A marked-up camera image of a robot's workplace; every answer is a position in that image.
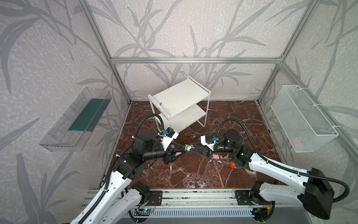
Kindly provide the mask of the blue cat figure teal hat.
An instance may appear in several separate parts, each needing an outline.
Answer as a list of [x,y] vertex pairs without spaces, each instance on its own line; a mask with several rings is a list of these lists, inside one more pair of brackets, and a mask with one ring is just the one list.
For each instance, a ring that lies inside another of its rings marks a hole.
[[195,146],[194,145],[185,145],[185,150],[187,151],[187,152],[190,152],[192,149],[195,149]]

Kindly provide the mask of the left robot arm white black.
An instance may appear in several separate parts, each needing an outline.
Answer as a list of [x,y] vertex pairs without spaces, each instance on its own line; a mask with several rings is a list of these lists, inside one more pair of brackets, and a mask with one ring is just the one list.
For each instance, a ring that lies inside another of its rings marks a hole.
[[[159,133],[139,132],[143,123],[157,118],[161,124]],[[165,128],[163,119],[155,113],[145,116],[138,124],[132,143],[111,163],[104,186],[87,207],[74,219],[73,224],[116,224],[137,205],[144,205],[150,198],[150,190],[141,182],[127,187],[146,168],[147,161],[163,159],[170,164],[184,154],[182,145],[174,142],[178,132]]]

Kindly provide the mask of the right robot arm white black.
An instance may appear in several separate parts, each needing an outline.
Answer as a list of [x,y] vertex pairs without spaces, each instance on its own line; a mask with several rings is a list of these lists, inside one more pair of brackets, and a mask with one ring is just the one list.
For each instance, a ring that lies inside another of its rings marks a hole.
[[234,129],[228,130],[223,138],[201,136],[200,140],[186,145],[185,150],[213,159],[216,154],[231,153],[230,167],[245,168],[270,176],[284,185],[256,182],[251,189],[250,199],[255,204],[283,202],[302,206],[311,215],[328,220],[332,205],[348,197],[350,187],[343,181],[326,177],[322,171],[312,168],[304,170],[288,166],[262,155],[253,146],[243,144],[243,137]]

